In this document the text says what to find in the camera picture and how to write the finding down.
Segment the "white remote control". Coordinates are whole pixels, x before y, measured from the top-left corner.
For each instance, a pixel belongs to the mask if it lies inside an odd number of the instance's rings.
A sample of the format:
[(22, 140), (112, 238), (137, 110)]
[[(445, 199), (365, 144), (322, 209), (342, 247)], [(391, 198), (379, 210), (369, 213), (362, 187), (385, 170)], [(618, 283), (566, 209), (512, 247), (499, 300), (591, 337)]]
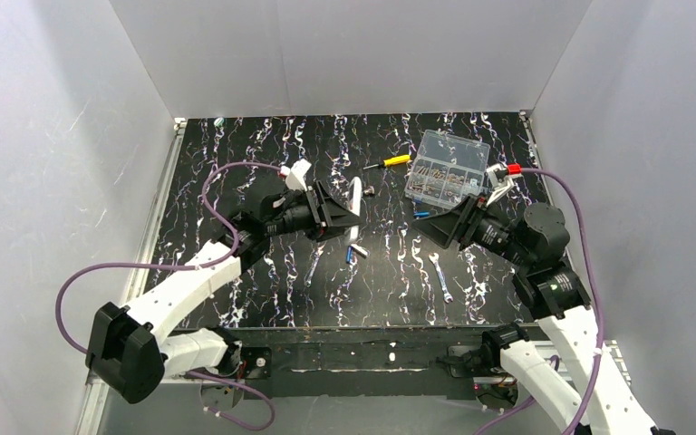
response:
[[(363, 196), (363, 182), (359, 177), (353, 177), (350, 183), (350, 201), (349, 210), (357, 217), (361, 215), (362, 206), (362, 196)], [(346, 235), (346, 243), (348, 245), (353, 244), (357, 241), (359, 237), (359, 226), (354, 225), (349, 228)]]

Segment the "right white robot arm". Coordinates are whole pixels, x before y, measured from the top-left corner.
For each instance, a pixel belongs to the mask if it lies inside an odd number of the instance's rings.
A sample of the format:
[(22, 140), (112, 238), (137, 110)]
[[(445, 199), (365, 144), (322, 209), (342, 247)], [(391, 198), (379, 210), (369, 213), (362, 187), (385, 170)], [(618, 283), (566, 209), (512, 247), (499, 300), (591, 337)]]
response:
[(517, 324), (483, 333), (476, 351), (447, 357), (445, 363), (507, 372), (564, 434), (666, 433), (633, 396), (604, 344), (596, 306), (564, 258), (570, 236), (558, 208), (533, 203), (510, 221), (485, 197), (469, 195), (413, 227), (438, 247), (477, 245), (511, 263), (517, 296), (554, 345), (568, 375), (562, 377)]

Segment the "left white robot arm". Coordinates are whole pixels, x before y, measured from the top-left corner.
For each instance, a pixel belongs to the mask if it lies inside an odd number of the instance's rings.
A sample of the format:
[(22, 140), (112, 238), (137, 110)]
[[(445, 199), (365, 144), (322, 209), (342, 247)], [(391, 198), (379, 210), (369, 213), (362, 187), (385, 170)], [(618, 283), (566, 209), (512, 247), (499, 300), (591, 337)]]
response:
[(227, 333), (200, 329), (175, 335), (178, 324), (259, 261), (272, 237), (301, 232), (323, 242), (358, 237), (363, 184), (352, 179), (350, 199), (341, 203), (320, 181), (305, 189), (268, 195), (256, 213), (239, 210), (230, 222), (236, 234), (207, 242), (188, 262), (187, 271), (171, 274), (149, 292), (124, 306), (107, 303), (92, 321), (86, 366), (126, 402), (139, 403), (166, 377), (208, 367), (229, 366), (239, 341)]

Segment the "silver wrench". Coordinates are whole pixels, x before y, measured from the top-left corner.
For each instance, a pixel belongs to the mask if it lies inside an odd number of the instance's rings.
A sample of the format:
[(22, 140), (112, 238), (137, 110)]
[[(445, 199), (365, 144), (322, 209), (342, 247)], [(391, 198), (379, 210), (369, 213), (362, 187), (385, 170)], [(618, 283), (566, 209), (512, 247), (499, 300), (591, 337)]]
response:
[(431, 254), (429, 254), (429, 260), (433, 264), (437, 278), (439, 279), (444, 303), (445, 304), (452, 303), (454, 300), (454, 297), (452, 296), (452, 294), (450, 293), (450, 291), (448, 289), (446, 277), (443, 274), (443, 270), (440, 266), (440, 256), (437, 253), (431, 253)]

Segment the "silver battery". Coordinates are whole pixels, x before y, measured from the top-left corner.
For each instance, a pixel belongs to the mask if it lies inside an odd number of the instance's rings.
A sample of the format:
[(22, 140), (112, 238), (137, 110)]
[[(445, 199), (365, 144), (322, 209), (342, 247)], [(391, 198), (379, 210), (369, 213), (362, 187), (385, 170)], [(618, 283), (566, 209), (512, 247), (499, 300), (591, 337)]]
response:
[(359, 245), (356, 245), (356, 244), (352, 244), (351, 248), (356, 255), (358, 255), (362, 258), (367, 258), (370, 254), (366, 248), (359, 246)]

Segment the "clear plastic screw box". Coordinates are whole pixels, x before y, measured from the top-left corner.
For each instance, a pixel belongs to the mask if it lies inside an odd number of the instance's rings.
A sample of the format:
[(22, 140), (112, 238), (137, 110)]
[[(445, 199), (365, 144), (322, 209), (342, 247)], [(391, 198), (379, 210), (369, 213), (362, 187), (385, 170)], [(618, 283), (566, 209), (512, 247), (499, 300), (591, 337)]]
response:
[(481, 194), (489, 152), (484, 142), (426, 130), (412, 159), (405, 197), (451, 209), (467, 195)]

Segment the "yellow handled screwdriver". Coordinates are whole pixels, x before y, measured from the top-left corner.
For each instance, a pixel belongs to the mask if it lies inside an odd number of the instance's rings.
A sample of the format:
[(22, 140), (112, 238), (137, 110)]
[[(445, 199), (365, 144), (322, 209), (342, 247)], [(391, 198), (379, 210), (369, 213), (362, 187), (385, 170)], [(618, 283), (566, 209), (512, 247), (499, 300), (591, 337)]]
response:
[(399, 155), (399, 156), (394, 156), (388, 159), (383, 159), (379, 163), (374, 163), (372, 165), (366, 166), (363, 168), (363, 170), (368, 170), (368, 169), (379, 169), (379, 168), (388, 168), (392, 166), (397, 166), (401, 164), (405, 164), (411, 161), (411, 155), (405, 154), (405, 155)]

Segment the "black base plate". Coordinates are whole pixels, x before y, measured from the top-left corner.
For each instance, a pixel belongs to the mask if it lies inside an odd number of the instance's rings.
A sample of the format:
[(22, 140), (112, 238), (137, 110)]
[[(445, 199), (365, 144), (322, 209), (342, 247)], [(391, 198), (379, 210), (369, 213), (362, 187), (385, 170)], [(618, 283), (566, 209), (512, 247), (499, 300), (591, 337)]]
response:
[(242, 376), (272, 398), (443, 396), (472, 399), (479, 384), (513, 384), (491, 364), (467, 371), (446, 358), (477, 350), (490, 325), (231, 328)]

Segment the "aluminium frame rail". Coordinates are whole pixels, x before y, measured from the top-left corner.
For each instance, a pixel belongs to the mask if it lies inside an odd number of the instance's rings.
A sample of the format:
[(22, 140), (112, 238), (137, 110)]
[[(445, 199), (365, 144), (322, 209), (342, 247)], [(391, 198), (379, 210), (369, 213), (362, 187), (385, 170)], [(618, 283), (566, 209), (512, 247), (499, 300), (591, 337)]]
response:
[[(149, 263), (153, 257), (156, 243), (159, 239), (160, 224), (168, 202), (169, 187), (179, 159), (179, 152), (188, 125), (186, 118), (174, 119), (175, 134), (168, 148), (167, 158), (160, 173), (155, 194), (151, 201), (150, 212), (146, 222), (140, 247), (135, 261)], [(149, 275), (147, 269), (134, 269), (130, 272), (120, 302), (129, 302), (141, 295), (146, 287)], [(84, 385), (84, 396), (81, 414), (74, 434), (97, 434), (102, 422), (110, 387), (101, 381), (93, 372), (89, 372)]]

